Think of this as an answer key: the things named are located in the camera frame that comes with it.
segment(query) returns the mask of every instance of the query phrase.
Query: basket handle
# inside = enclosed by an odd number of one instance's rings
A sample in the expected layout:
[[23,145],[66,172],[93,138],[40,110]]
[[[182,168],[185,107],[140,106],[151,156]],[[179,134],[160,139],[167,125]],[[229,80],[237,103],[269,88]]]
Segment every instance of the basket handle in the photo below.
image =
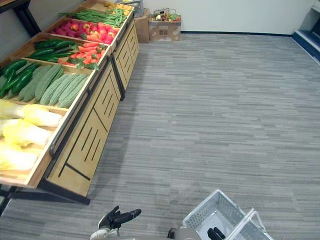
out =
[[224,239],[224,240],[233,240],[235,237],[241,232],[241,230],[251,221],[251,219],[256,215],[260,229],[264,233],[266,233],[266,228],[264,224],[262,223],[262,220],[260,218],[260,215],[257,211],[252,208],[250,212],[243,217],[243,219],[236,225],[236,227],[232,230],[232,232]]

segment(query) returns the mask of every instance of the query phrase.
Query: cardboard box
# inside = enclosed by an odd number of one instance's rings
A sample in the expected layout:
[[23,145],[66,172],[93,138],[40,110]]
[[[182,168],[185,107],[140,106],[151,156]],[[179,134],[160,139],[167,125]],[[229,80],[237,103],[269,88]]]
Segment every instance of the cardboard box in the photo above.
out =
[[149,19],[150,41],[180,41],[181,21],[152,21]]
[[138,36],[138,42],[140,44],[149,43],[149,9],[145,8],[143,16],[135,17],[134,24],[136,28],[136,34]]

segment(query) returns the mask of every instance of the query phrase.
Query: blue baseboard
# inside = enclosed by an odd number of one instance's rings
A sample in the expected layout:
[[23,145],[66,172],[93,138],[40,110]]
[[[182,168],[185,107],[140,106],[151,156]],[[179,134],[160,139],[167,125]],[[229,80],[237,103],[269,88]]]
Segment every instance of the blue baseboard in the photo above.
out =
[[265,36],[292,37],[292,34],[238,32],[238,31],[181,31],[181,33],[182,34],[239,34],[239,35],[265,35]]
[[311,56],[315,57],[320,61],[320,52],[315,49],[309,42],[307,42],[303,37],[301,37],[296,32],[293,34],[292,38],[303,47]]

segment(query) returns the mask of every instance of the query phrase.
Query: white plastic basket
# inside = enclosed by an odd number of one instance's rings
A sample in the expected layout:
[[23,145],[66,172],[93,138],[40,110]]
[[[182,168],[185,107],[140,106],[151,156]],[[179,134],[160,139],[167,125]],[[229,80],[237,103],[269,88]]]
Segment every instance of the white plastic basket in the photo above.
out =
[[[257,217],[259,225],[251,221],[254,216]],[[225,240],[273,240],[267,234],[257,211],[252,208],[245,214],[219,189],[189,213],[182,224],[196,230],[201,240],[210,240],[207,232],[214,227],[226,236]]]

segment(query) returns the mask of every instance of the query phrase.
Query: striped carpet floor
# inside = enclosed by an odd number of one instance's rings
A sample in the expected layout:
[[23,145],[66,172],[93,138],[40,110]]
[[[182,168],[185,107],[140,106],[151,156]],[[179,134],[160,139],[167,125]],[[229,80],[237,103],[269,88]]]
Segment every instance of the striped carpet floor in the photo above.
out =
[[320,239],[320,67],[289,37],[183,34],[140,45],[89,206],[12,200],[4,240],[82,240],[115,205],[122,236],[167,236],[215,189],[275,240]]

